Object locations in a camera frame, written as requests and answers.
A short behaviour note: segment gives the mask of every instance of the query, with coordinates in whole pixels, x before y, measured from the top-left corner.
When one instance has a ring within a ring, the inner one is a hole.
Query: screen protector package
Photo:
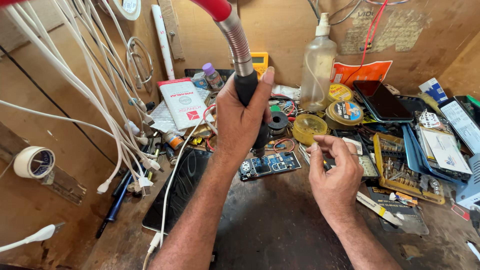
[[[157,82],[178,130],[195,126],[207,109],[190,78]],[[211,115],[207,121],[213,122]]]

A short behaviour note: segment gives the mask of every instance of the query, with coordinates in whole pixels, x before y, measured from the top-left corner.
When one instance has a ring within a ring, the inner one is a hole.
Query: black smartphone
[[[353,87],[379,122],[407,123],[413,121],[413,115],[403,107],[382,82],[354,81]]]
[[[211,155],[212,153],[206,151],[185,148],[182,157],[177,161],[179,162],[179,165],[175,172],[175,176],[173,177],[173,182],[170,186],[167,197],[165,234],[170,232],[175,223],[177,223],[185,207],[187,207],[187,204],[195,192],[205,168],[207,167],[208,159]],[[145,214],[142,226],[147,229],[157,232],[160,232],[162,229],[163,202],[165,200],[170,177],[171,174],[168,176],[167,181],[153,201],[152,206],[147,211],[147,214]]]

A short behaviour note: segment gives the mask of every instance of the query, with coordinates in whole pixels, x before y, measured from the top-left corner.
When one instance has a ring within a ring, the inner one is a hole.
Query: tape roll
[[[30,146],[23,149],[13,162],[13,170],[20,177],[42,178],[55,165],[55,154],[50,149]]]
[[[121,0],[107,0],[108,5],[117,19],[135,21],[138,16],[140,16],[140,9],[142,6],[140,0],[123,0],[121,1],[121,5],[119,1]],[[102,1],[98,1],[98,4],[103,12],[111,16]]]

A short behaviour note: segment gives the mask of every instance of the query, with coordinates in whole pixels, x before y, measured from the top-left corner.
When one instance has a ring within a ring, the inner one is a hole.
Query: blue circuit board
[[[298,168],[301,166],[293,151],[281,152],[263,156],[262,159],[244,160],[239,168],[239,176],[240,180],[248,181],[252,178]]]

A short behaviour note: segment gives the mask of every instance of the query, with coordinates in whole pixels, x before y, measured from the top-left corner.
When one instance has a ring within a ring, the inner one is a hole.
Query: yellow multimeter
[[[257,72],[257,78],[268,68],[268,52],[251,52],[253,69]]]

